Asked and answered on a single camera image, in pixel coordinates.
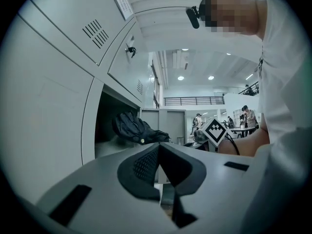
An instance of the black railing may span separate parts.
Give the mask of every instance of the black railing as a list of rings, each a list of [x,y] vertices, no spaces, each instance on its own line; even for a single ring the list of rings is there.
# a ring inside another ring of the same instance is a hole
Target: black railing
[[[247,96],[255,96],[259,94],[259,82],[257,81],[255,84],[251,85],[250,87],[246,88],[239,95],[247,95]]]
[[[223,97],[167,97],[164,99],[165,106],[224,104]]]

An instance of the recessed ceiling light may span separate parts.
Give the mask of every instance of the recessed ceiling light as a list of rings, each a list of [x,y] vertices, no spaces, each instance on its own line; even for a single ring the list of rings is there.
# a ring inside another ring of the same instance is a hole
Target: recessed ceiling light
[[[246,80],[248,80],[250,77],[252,77],[254,74],[251,74],[250,76],[248,76],[247,78],[246,78]]]

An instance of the locker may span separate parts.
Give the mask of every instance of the locker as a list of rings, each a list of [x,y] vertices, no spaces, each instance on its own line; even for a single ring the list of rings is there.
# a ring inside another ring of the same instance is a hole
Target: locker
[[[136,54],[128,52],[129,47]],[[120,45],[108,74],[141,102],[149,78],[148,52],[138,23],[131,28]]]
[[[93,62],[133,17],[124,20],[114,0],[31,0]]]
[[[0,52],[0,158],[15,193],[35,203],[82,166],[81,128],[93,77],[19,16]]]

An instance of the person's arm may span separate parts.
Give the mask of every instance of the person's arm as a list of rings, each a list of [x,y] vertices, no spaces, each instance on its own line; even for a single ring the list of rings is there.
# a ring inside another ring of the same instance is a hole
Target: person's arm
[[[250,118],[251,120],[254,120],[255,119],[255,114],[254,114],[254,111],[252,110],[252,116]]]
[[[242,156],[254,156],[257,149],[265,144],[270,143],[267,124],[264,119],[264,115],[261,115],[261,123],[259,129],[257,129],[252,135],[245,138],[234,139],[234,142]],[[218,152],[221,154],[233,154],[236,155],[236,150],[233,144],[224,139],[219,147]]]

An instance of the locker lock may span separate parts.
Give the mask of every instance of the locker lock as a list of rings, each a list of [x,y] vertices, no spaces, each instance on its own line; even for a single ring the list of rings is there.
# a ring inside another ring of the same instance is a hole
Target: locker lock
[[[128,47],[128,49],[126,49],[126,53],[128,53],[128,52],[132,53],[131,58],[133,58],[135,56],[135,54],[137,53],[137,50],[135,47]]]

